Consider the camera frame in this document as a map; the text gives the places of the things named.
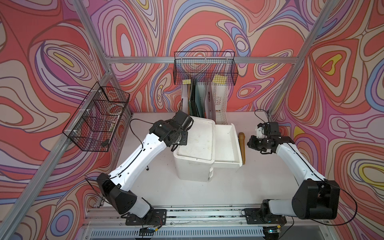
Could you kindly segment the gold microphone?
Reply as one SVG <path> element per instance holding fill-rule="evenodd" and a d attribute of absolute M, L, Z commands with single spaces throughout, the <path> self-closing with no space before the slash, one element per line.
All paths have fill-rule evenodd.
<path fill-rule="evenodd" d="M 240 151 L 241 151 L 241 156 L 242 156 L 242 164 L 246 164 L 246 152 L 245 152 L 245 134 L 243 132 L 240 132 L 238 134 L 238 139 L 239 139 L 239 146 L 240 146 Z"/>

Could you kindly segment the white pull-out drawer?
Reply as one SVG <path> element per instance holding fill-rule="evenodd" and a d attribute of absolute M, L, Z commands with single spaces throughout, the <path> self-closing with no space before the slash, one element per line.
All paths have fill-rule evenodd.
<path fill-rule="evenodd" d="M 214 168 L 239 169 L 243 165 L 236 128 L 231 125 L 215 126 L 215 162 Z"/>

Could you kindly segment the white drawer cabinet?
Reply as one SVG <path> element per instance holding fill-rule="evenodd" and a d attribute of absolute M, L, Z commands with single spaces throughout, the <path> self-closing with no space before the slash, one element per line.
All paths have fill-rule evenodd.
<path fill-rule="evenodd" d="M 174 151 L 179 179 L 207 183 L 213 176 L 215 162 L 215 122 L 193 117 L 188 130 L 187 145 Z"/>

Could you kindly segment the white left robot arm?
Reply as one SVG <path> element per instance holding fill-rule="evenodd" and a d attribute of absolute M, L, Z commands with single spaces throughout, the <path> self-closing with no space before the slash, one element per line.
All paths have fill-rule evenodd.
<path fill-rule="evenodd" d="M 115 170 L 109 174 L 100 174 L 97 178 L 102 196 L 120 214 L 127 213 L 145 219 L 151 215 L 153 207 L 143 198 L 131 191 L 139 175 L 149 163 L 168 147 L 174 151 L 188 142 L 188 130 L 194 120 L 186 118 L 155 122 L 138 148 Z"/>

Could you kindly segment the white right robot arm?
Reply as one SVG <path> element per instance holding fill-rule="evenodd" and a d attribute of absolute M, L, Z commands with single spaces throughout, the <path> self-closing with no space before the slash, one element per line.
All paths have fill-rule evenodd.
<path fill-rule="evenodd" d="M 277 154 L 294 175 L 299 186 L 291 199 L 263 201 L 267 213 L 302 220 L 334 220 L 340 197 L 336 181 L 328 181 L 304 158 L 290 137 L 251 136 L 248 147 L 261 154 Z"/>

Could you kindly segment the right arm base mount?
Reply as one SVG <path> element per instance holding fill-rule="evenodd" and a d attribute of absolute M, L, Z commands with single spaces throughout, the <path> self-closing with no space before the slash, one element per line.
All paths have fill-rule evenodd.
<path fill-rule="evenodd" d="M 285 225 L 287 220 L 282 215 L 274 215 L 269 209 L 269 201 L 263 200 L 259 208 L 243 209 L 248 225 Z"/>

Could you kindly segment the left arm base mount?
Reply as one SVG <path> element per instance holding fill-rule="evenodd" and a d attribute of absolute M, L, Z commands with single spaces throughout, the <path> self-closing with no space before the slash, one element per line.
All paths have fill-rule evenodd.
<path fill-rule="evenodd" d="M 167 221 L 166 209 L 150 209 L 150 211 L 143 217 L 128 213 L 126 216 L 126 226 L 163 226 Z"/>

